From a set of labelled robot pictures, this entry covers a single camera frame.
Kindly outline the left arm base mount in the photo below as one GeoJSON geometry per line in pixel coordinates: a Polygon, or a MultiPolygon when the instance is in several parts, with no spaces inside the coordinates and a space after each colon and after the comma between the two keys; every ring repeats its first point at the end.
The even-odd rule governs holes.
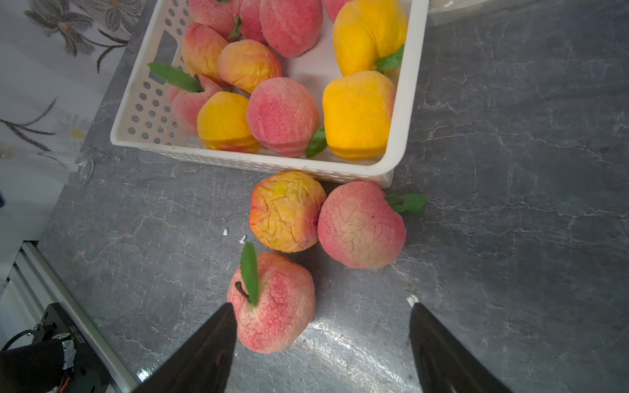
{"type": "Polygon", "coordinates": [[[95,393],[111,386],[105,365],[59,303],[1,349],[2,392],[95,393]]]}

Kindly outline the glass flask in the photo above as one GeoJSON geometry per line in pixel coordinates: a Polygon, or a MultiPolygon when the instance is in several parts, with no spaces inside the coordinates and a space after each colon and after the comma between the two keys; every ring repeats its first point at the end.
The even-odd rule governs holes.
{"type": "Polygon", "coordinates": [[[83,186],[93,173],[93,160],[80,152],[35,152],[2,144],[1,162],[25,167],[72,187],[83,186]]]}

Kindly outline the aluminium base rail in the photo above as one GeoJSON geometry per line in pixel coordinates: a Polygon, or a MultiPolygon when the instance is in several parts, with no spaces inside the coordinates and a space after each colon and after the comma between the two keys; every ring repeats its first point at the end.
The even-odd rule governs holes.
{"type": "Polygon", "coordinates": [[[34,323],[1,341],[3,392],[131,392],[140,385],[34,242],[23,242],[8,280],[34,323]]]}

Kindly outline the pink peach row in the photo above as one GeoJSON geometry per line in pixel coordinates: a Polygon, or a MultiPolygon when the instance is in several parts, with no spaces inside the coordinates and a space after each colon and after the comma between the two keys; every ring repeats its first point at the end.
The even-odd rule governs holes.
{"type": "Polygon", "coordinates": [[[387,194],[368,181],[341,185],[321,208],[319,242],[347,267],[383,268],[396,260],[406,243],[401,213],[423,213],[427,201],[422,193],[387,194]]]}

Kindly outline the pink peach with leaf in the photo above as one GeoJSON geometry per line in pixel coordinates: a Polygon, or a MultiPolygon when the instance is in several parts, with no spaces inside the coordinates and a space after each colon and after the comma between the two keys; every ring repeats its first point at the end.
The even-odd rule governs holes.
{"type": "Polygon", "coordinates": [[[245,244],[229,285],[238,339],[257,353],[288,348],[314,317],[315,289],[309,270],[277,253],[245,244]]]}

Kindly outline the orange pink wrinkled peach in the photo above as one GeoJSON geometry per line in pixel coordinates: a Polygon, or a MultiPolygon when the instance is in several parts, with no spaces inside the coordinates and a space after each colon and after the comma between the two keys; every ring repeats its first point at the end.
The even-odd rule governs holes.
{"type": "Polygon", "coordinates": [[[193,23],[186,29],[182,39],[182,57],[191,76],[205,76],[219,86],[228,84],[220,77],[218,58],[228,41],[213,29],[193,23]]]}

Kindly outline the yellow peach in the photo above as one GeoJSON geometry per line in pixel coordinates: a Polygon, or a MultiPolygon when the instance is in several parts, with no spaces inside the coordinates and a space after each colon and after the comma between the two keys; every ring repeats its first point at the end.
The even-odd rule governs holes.
{"type": "Polygon", "coordinates": [[[333,80],[324,90],[328,147],[344,160],[368,160],[387,148],[396,96],[394,83],[373,70],[333,80]]]}
{"type": "Polygon", "coordinates": [[[334,21],[334,54],[342,75],[376,70],[406,42],[408,18],[398,1],[355,0],[334,21]]]}

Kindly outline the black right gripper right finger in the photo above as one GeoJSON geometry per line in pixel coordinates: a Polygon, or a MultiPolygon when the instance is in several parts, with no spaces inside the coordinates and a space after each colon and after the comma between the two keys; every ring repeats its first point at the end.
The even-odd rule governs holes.
{"type": "Polygon", "coordinates": [[[424,392],[511,392],[421,303],[411,311],[410,344],[424,392]]]}

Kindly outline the clear bag of white material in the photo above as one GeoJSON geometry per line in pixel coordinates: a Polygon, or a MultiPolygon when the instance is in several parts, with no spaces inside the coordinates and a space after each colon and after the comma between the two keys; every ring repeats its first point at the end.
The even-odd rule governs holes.
{"type": "Polygon", "coordinates": [[[432,26],[440,26],[526,3],[529,0],[434,0],[429,2],[428,16],[432,26]]]}

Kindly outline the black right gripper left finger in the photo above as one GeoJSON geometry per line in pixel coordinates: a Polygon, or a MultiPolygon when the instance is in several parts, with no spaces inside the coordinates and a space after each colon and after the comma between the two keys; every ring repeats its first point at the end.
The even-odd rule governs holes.
{"type": "Polygon", "coordinates": [[[237,321],[225,303],[136,392],[224,392],[234,359],[237,321]]]}

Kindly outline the white perforated plastic basket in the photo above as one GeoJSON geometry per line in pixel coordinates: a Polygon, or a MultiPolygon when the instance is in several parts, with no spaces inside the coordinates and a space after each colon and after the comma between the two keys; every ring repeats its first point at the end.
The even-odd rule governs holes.
{"type": "Polygon", "coordinates": [[[187,26],[193,22],[186,1],[158,1],[149,9],[145,34],[111,128],[111,143],[183,161],[267,173],[300,170],[321,180],[348,183],[365,179],[387,188],[406,151],[429,11],[427,1],[404,1],[401,6],[410,28],[401,68],[391,76],[396,85],[396,101],[388,147],[380,157],[347,161],[325,149],[313,159],[288,158],[266,147],[256,154],[203,147],[201,140],[175,119],[165,82],[152,76],[148,67],[151,62],[184,66],[180,43],[187,26]]]}

